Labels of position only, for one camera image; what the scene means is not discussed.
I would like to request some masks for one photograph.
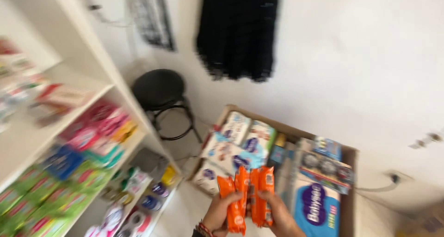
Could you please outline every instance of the hanging black garment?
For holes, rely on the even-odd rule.
[[[278,0],[203,0],[197,51],[210,75],[266,81]]]

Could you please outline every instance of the bracelet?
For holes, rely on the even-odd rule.
[[[202,224],[202,222],[199,222],[199,224],[196,225],[196,230],[205,237],[214,237],[211,231],[209,231],[208,228]]]

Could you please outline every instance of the orange snack packet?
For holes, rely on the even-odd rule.
[[[232,177],[218,176],[218,184],[222,198],[225,198],[232,192],[236,191]],[[247,227],[245,226],[244,217],[242,217],[238,201],[231,203],[228,206],[226,220],[228,223],[228,231],[230,233],[242,233],[242,235],[245,235],[245,230]]]
[[[251,204],[251,220],[258,227],[262,227],[262,222],[259,220],[259,172],[260,169],[252,169],[250,171],[250,204]]]
[[[270,191],[274,194],[274,167],[268,168],[262,166],[262,170],[259,173],[259,190],[260,191]],[[273,218],[271,217],[271,207],[263,199],[259,198],[258,203],[259,221],[262,222],[261,226],[272,226]]]
[[[234,178],[236,190],[242,193],[242,199],[239,201],[239,208],[242,213],[242,217],[245,219],[247,210],[247,197],[248,197],[248,184],[250,182],[250,173],[244,166],[240,166]]]

